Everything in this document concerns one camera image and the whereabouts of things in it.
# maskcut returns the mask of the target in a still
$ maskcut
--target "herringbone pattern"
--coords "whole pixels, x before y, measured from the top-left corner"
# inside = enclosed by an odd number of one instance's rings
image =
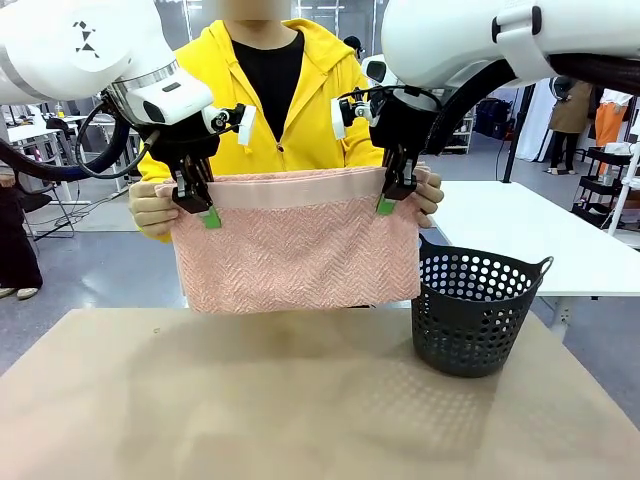
[[[417,297],[417,206],[408,200],[383,217],[377,200],[219,209],[219,230],[182,215],[172,236],[190,307],[245,314]]]

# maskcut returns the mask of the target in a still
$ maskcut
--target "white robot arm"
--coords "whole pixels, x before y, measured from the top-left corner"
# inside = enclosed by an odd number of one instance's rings
[[[208,209],[206,159],[227,125],[248,143],[256,110],[212,106],[209,88],[176,62],[153,0],[20,0],[0,10],[0,104],[74,100],[103,89],[104,108],[118,125],[98,160],[79,168],[38,165],[4,142],[0,155],[48,180],[110,178],[89,167],[102,171],[115,163],[133,128],[149,148],[162,143],[156,158],[169,165],[183,206]]]
[[[385,148],[385,194],[415,189],[422,151],[442,153],[458,122],[496,88],[565,75],[640,95],[640,2],[389,0],[383,58],[365,60],[382,87],[334,100],[333,124],[363,117]]]

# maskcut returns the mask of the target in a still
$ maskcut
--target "chair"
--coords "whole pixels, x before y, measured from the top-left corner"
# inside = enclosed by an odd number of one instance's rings
[[[71,217],[69,216],[69,213],[67,212],[66,208],[64,208],[64,205],[62,204],[62,202],[60,201],[60,198],[58,197],[58,193],[55,190],[56,185],[51,182],[42,181],[43,188],[33,189],[31,187],[31,179],[32,177],[29,177],[24,173],[16,172],[16,188],[18,189],[19,192],[22,193],[22,196],[20,198],[20,205],[22,207],[23,212],[25,213],[24,220],[27,225],[27,229],[29,230],[29,234],[33,239],[34,243],[46,237],[73,238],[75,236],[76,231],[75,231],[75,228],[73,227],[73,222],[71,222]],[[53,198],[51,198],[48,195],[49,193],[53,194],[53,196],[55,197],[55,200],[58,202],[58,205],[60,206],[60,209],[62,210],[63,217],[61,217],[61,219],[64,218],[66,221],[60,225],[57,225],[52,230],[42,235],[38,235],[38,232],[36,232],[32,228],[31,224],[29,223],[29,220],[26,214],[35,212],[49,205],[53,201]],[[71,227],[71,235],[52,237],[53,233],[65,227]]]
[[[67,161],[70,164],[74,164],[75,157],[73,156],[73,152],[71,151],[71,148],[73,145],[73,142],[71,141],[71,136],[75,134],[73,129],[69,127],[67,122],[65,122],[61,118],[55,118],[55,117],[47,119],[47,128],[49,130],[62,130],[65,141],[64,142],[60,140],[58,141],[62,146],[62,151],[64,152],[64,155],[67,157]]]

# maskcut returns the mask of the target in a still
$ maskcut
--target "shoe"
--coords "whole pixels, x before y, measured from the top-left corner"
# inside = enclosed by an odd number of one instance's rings
[[[18,290],[18,300],[29,300],[35,297],[39,291],[39,288],[21,288]]]
[[[0,288],[0,298],[7,298],[16,293],[15,288]]]

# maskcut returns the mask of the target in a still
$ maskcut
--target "human hand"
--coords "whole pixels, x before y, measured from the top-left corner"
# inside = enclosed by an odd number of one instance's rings
[[[149,237],[166,235],[178,218],[178,206],[171,198],[158,198],[156,186],[139,182],[129,189],[129,210],[136,225]]]
[[[13,173],[0,174],[0,187],[11,188],[16,184],[16,177]]]
[[[418,214],[418,224],[420,228],[431,228],[431,220],[427,215],[433,215],[438,211],[438,204],[444,200],[444,193],[440,189],[442,178],[440,175],[432,173],[428,179],[418,180],[418,187],[413,193],[413,197],[418,202],[421,213]]]

